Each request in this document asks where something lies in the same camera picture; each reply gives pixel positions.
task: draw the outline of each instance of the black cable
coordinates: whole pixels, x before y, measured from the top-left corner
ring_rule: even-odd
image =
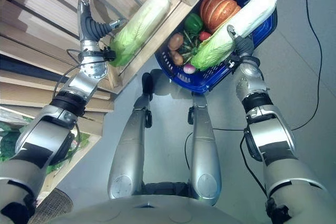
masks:
[[[244,130],[238,130],[238,129],[219,129],[219,128],[212,128],[213,130],[217,131],[244,131]]]
[[[100,61],[94,61],[94,62],[82,63],[82,64],[78,64],[78,65],[76,65],[76,66],[70,68],[68,71],[66,71],[66,72],[59,78],[58,82],[56,83],[56,85],[55,85],[55,87],[54,87],[54,91],[53,91],[53,93],[52,93],[52,94],[53,94],[53,95],[52,95],[52,98],[55,97],[55,95],[56,95],[56,91],[57,91],[57,88],[58,88],[59,84],[61,83],[62,79],[63,79],[68,73],[70,73],[70,72],[73,71],[74,69],[76,69],[76,68],[78,68],[78,67],[80,67],[80,66],[84,66],[84,65],[86,65],[86,64],[94,64],[94,63],[102,63],[102,62],[105,62],[105,61],[104,61],[104,60],[100,60]]]
[[[70,68],[68,71],[66,71],[58,80],[58,82],[56,83],[55,87],[54,87],[54,91],[53,91],[53,95],[52,95],[52,98],[55,98],[55,95],[56,95],[56,91],[57,91],[57,88],[59,86],[59,84],[61,83],[62,79],[68,74],[70,73],[71,71],[73,71],[74,69],[80,67],[80,66],[84,66],[86,64],[94,64],[94,63],[102,63],[102,62],[105,62],[104,60],[100,60],[100,61],[94,61],[94,62],[88,62],[88,63],[82,63],[82,64],[78,64],[72,68]],[[77,130],[77,145],[76,147],[71,151],[71,154],[66,156],[65,158],[61,159],[60,161],[57,162],[57,164],[69,159],[69,158],[72,158],[73,155],[76,153],[79,145],[80,145],[80,142],[81,142],[81,136],[80,136],[80,130],[79,130],[79,127],[78,127],[78,124],[76,123],[75,124],[75,127],[76,127],[76,130]]]
[[[70,53],[70,52],[80,52],[79,50],[77,50],[77,49],[67,49],[66,52],[67,52],[68,56],[70,56],[71,59],[73,59],[75,61],[75,63],[79,64],[79,61],[76,60],[75,57],[72,56],[71,53]]]
[[[234,130],[234,129],[218,129],[218,128],[213,128],[213,130],[220,130],[220,131],[242,131],[242,130]],[[189,137],[193,134],[190,133],[187,138],[185,139],[185,142],[184,142],[184,157],[185,157],[185,161],[187,163],[187,166],[188,166],[188,170],[190,170],[190,166],[189,166],[189,162],[188,162],[188,158],[187,158],[187,151],[186,151],[186,147],[187,147],[187,142],[188,142],[188,139]],[[243,160],[244,160],[244,164],[246,166],[246,169],[250,172],[250,174],[252,175],[252,177],[255,179],[255,181],[257,182],[257,184],[259,185],[259,187],[261,188],[262,192],[267,196],[266,194],[266,190],[265,188],[263,187],[263,185],[261,184],[261,182],[258,180],[257,176],[254,174],[254,172],[250,169],[250,167],[248,166],[247,164],[247,161],[246,161],[246,158],[245,158],[245,154],[243,152],[243,148],[242,148],[242,144],[243,144],[243,141],[245,139],[245,136],[243,136],[241,142],[240,142],[240,152],[242,154],[242,157],[243,157]]]
[[[308,18],[308,23],[310,26],[311,31],[313,32],[315,39],[317,40],[318,44],[319,44],[319,48],[320,48],[320,69],[319,69],[319,74],[318,74],[318,82],[317,82],[317,102],[316,102],[316,107],[314,110],[313,115],[309,118],[308,121],[306,121],[303,125],[296,127],[295,129],[293,129],[292,131],[298,130],[304,126],[306,126],[316,115],[316,112],[319,108],[319,103],[320,103],[320,79],[321,79],[321,71],[322,71],[322,61],[323,61],[323,53],[322,53],[322,46],[321,46],[321,42],[319,40],[319,37],[316,35],[315,30],[311,24],[310,21],[310,16],[309,16],[309,9],[308,9],[308,0],[306,0],[306,11],[307,11],[307,18]]]
[[[267,193],[266,193],[266,190],[264,188],[264,186],[261,184],[261,182],[258,180],[257,176],[252,172],[252,170],[250,169],[250,167],[248,167],[248,164],[246,162],[246,158],[245,158],[245,155],[244,155],[244,152],[243,152],[243,148],[242,148],[242,144],[243,144],[243,141],[245,139],[245,136],[243,136],[241,142],[240,142],[240,152],[243,156],[243,160],[244,160],[244,163],[245,163],[245,166],[246,166],[246,169],[250,172],[250,174],[252,175],[252,177],[255,179],[255,181],[257,182],[257,184],[259,185],[260,189],[262,190],[262,192],[265,194],[265,196],[267,197]]]
[[[185,157],[185,161],[187,163],[187,166],[188,166],[188,170],[190,170],[190,167],[189,167],[189,162],[188,162],[188,158],[187,158],[187,142],[188,142],[188,138],[193,134],[190,133],[187,138],[185,139],[185,142],[184,142],[184,157]]]
[[[219,128],[212,128],[213,130],[218,130],[218,131],[244,131],[244,130],[238,130],[238,129],[219,129]],[[189,166],[189,162],[188,162],[188,158],[187,158],[187,142],[188,142],[188,139],[189,137],[193,134],[190,133],[187,138],[185,139],[185,142],[184,142],[184,157],[185,157],[185,161],[187,163],[187,166],[188,166],[188,170],[190,170],[190,166]]]

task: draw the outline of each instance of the pumpkin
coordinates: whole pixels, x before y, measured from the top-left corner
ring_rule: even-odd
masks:
[[[199,11],[205,26],[214,33],[240,9],[234,0],[203,0]]]

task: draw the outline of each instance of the wooden crate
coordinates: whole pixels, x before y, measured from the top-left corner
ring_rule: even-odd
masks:
[[[69,65],[74,65],[64,50],[79,48],[77,1],[2,0],[0,43],[6,47],[1,53],[56,73],[64,73]],[[90,6],[96,21],[110,22],[117,18],[130,19],[145,1],[90,0]],[[109,75],[100,83],[100,88],[120,93],[198,1],[172,0],[168,15],[151,38],[126,66],[111,66]],[[111,35],[113,36],[106,36],[101,45],[108,45]],[[35,51],[38,51],[37,56],[33,57]]]

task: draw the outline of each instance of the concrete floor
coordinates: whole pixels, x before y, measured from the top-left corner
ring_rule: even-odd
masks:
[[[334,0],[309,0],[311,21],[320,37],[324,60],[320,106],[315,118],[294,132],[297,155],[306,162],[336,197],[336,57]],[[278,28],[257,49],[270,96],[291,127],[301,125],[316,104],[319,49],[308,27],[305,0],[278,0]],[[108,200],[107,182],[114,151],[133,103],[141,94],[141,76],[159,68],[152,57],[122,91],[115,111],[105,117],[103,138],[60,183],[59,188],[81,209]],[[151,102],[153,127],[145,133],[144,182],[186,182],[184,141],[192,126],[187,113],[192,105],[189,92],[175,86],[172,94],[154,95]],[[235,96],[232,76],[206,95],[213,127],[243,129],[244,110]],[[222,194],[216,207],[243,223],[270,223],[265,197],[244,167],[239,151],[241,132],[215,131],[222,169]],[[244,150],[247,162],[262,181],[262,165]]]

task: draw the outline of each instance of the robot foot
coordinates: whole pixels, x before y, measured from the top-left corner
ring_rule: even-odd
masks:
[[[142,93],[149,95],[149,100],[153,99],[154,82],[150,73],[144,73],[142,75]]]

